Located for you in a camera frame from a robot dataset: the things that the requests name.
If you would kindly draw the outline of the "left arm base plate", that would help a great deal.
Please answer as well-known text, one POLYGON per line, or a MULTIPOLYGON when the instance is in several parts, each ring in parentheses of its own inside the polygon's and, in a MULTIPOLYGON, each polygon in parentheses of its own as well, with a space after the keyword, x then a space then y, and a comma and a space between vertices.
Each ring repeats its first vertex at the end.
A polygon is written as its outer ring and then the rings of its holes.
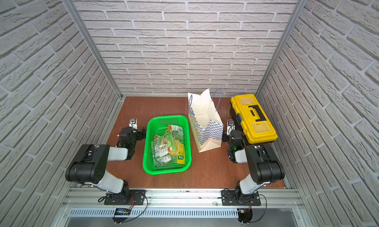
POLYGON ((106 194, 105 205, 143 205, 145 202, 146 190, 128 190, 126 193, 106 194))

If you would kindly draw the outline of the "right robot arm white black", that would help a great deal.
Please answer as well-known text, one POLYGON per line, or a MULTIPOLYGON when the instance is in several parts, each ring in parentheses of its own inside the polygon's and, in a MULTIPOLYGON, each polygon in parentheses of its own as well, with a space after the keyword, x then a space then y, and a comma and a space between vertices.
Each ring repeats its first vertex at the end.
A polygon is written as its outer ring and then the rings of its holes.
POLYGON ((285 170, 270 143, 250 144, 240 130, 223 134, 228 143, 228 157, 233 163, 248 164, 249 174, 235 188, 238 199, 256 195, 266 185, 285 178, 285 170))

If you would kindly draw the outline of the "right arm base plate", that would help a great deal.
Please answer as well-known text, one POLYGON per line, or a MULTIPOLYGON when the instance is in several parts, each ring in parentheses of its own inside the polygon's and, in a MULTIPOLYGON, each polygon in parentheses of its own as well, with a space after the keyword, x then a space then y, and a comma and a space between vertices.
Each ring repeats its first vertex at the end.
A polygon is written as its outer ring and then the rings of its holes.
POLYGON ((223 206, 260 206, 261 201, 258 192, 255 194, 242 194, 237 190, 223 189, 221 191, 223 206))

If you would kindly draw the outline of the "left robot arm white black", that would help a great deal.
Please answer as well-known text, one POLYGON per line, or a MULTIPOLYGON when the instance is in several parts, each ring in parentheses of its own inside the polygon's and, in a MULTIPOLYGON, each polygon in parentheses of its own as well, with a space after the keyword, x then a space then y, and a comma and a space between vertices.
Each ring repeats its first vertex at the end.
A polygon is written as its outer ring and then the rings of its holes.
POLYGON ((145 128, 139 131, 129 126, 120 131, 115 147, 94 144, 81 145, 66 170, 66 180, 82 185, 92 185, 113 195, 128 195, 127 182, 108 172, 107 163, 130 160, 135 154, 137 142, 145 138, 145 128))

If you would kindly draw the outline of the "green soup packet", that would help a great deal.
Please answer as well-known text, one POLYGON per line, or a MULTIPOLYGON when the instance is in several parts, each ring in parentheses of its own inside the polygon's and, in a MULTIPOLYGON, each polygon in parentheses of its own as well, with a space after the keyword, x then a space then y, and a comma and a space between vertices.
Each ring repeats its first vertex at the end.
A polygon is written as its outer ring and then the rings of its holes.
POLYGON ((154 136, 152 140, 152 155, 156 167, 172 162, 170 155, 171 150, 172 145, 170 138, 166 138, 166 136, 154 136))

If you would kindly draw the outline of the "white blue checkered paper bag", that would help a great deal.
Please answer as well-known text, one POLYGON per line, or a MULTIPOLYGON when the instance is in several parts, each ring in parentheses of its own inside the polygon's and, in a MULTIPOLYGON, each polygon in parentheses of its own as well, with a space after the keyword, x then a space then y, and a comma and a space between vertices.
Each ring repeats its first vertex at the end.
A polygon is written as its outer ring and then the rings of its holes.
POLYGON ((214 96, 206 89, 201 94, 188 94, 190 126, 200 153, 222 146, 224 125, 215 105, 214 96))

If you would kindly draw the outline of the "yellow corn soup packet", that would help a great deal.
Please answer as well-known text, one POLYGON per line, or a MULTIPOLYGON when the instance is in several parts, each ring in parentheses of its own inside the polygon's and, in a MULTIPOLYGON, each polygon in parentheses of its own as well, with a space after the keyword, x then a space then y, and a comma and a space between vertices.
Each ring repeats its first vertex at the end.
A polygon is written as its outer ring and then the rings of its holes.
POLYGON ((171 139, 171 145, 169 147, 169 154, 172 161, 176 164, 185 164, 185 144, 183 139, 171 139))

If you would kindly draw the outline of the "green plastic basket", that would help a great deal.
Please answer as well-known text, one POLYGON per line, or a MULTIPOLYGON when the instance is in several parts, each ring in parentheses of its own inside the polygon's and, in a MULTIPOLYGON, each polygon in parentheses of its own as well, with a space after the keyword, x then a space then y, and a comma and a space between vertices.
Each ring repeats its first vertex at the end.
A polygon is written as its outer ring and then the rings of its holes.
POLYGON ((185 116, 160 116, 151 119, 147 126, 143 168, 149 175, 161 175, 186 171, 192 163, 189 122, 185 116), (185 164, 174 162, 162 166, 155 166, 152 155, 152 140, 155 135, 166 138, 183 139, 185 144, 185 164))

